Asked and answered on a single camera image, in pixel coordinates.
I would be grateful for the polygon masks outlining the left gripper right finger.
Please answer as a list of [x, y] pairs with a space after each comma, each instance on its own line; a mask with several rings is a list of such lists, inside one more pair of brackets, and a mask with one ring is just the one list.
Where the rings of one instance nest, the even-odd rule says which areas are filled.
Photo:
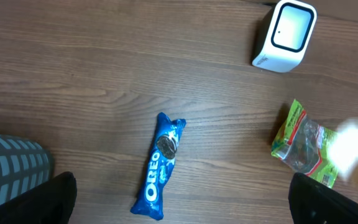
[[288, 201], [294, 224], [358, 224], [358, 203], [299, 172]]

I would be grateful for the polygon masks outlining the blue Oreo cookie pack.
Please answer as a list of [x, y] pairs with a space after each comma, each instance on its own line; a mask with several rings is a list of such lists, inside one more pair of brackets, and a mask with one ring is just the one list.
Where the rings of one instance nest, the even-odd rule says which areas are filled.
[[176, 153], [185, 126], [185, 119], [171, 120], [163, 112], [157, 115], [144, 182], [130, 209], [131, 213], [155, 220], [163, 218], [163, 189], [175, 167]]

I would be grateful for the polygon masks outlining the green snack bag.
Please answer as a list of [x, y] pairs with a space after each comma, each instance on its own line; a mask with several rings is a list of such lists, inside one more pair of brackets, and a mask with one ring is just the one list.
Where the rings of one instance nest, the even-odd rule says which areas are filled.
[[272, 142], [271, 155], [295, 172], [333, 187], [338, 168], [329, 158], [337, 133], [309, 119], [297, 100], [291, 104], [288, 116]]

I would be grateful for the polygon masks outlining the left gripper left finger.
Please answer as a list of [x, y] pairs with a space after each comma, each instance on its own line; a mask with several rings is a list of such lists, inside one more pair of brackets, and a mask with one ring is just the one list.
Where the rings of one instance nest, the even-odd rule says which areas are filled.
[[76, 196], [73, 173], [63, 172], [0, 205], [0, 224], [67, 224]]

